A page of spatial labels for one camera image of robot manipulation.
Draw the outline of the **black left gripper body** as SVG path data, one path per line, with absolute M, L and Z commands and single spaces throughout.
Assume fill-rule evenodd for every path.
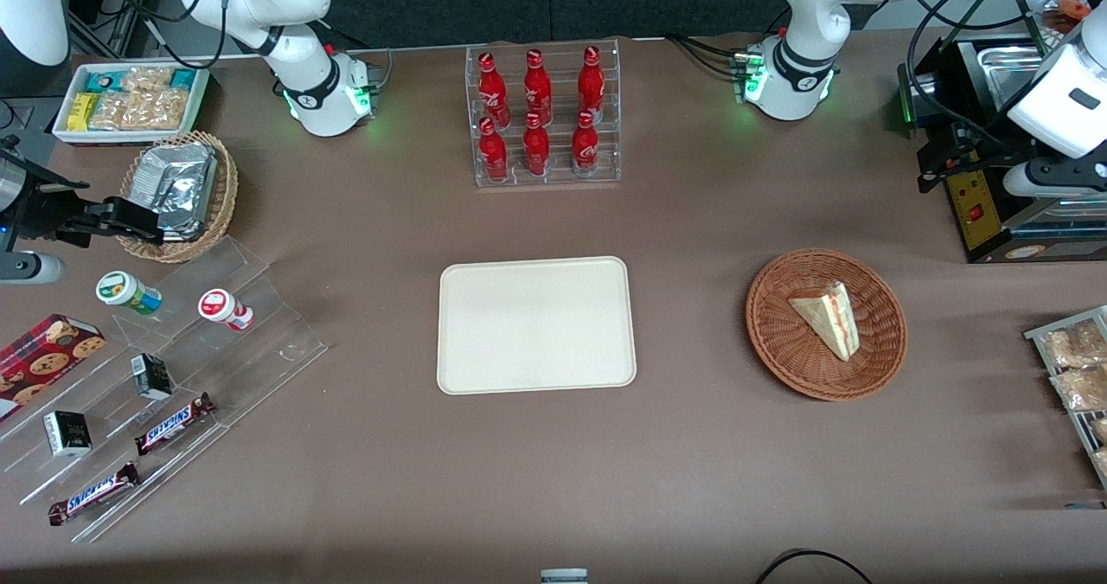
M 1035 158 L 1037 143 L 1012 119 L 973 128 L 964 119 L 950 125 L 953 149 L 948 153 L 946 181 L 954 176 L 1003 169 Z

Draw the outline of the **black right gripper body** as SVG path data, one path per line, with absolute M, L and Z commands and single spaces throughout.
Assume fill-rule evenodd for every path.
M 12 252 L 17 240 L 62 241 L 87 248 L 93 234 L 108 234 L 103 205 L 80 198 L 90 184 L 73 181 L 17 150 L 20 138 L 4 136 L 1 143 L 1 213 L 3 250 Z

